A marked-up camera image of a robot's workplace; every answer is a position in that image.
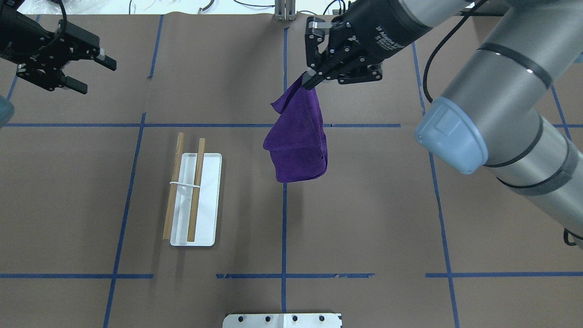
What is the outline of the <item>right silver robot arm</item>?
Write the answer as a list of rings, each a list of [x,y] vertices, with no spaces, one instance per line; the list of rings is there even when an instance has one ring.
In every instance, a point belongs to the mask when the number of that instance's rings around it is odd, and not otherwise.
[[[307,89],[382,79],[380,68],[468,0],[357,0],[332,21],[306,21]],[[508,0],[509,9],[415,131],[461,174],[488,168],[582,247],[582,153],[535,108],[582,54],[580,0]]]

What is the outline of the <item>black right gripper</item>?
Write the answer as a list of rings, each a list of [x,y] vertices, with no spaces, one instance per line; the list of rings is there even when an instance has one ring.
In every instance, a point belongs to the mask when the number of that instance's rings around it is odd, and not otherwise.
[[[429,31],[431,27],[405,8],[404,0],[357,0],[332,21],[309,16],[304,37],[307,66],[304,88],[310,91],[333,80],[341,85],[381,81],[383,65],[377,63]],[[371,65],[338,72],[342,63],[347,65],[361,56]]]

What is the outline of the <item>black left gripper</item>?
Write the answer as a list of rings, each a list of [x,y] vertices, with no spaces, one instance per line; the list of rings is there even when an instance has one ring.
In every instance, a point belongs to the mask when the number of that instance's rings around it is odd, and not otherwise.
[[[64,62],[91,60],[115,71],[117,62],[106,54],[100,38],[68,21],[59,21],[54,32],[20,13],[20,4],[1,4],[1,58],[17,65],[16,76],[46,91],[57,88],[87,94],[87,85],[66,76],[53,64],[47,64],[56,44],[57,58]]]

